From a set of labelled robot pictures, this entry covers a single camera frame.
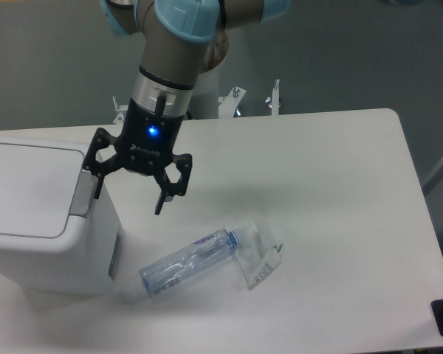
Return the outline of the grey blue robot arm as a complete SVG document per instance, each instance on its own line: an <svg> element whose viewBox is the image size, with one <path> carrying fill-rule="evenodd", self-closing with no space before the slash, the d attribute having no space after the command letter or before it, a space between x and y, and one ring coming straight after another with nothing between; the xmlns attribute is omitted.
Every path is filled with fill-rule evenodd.
<svg viewBox="0 0 443 354"><path fill-rule="evenodd" d="M152 176L161 192L155 213L187 192L192 155L173 152L205 55L221 30L284 15L290 1L102 1L115 35L145 36L137 79L119 136L98 128L83 160L97 183L124 168Z"/></svg>

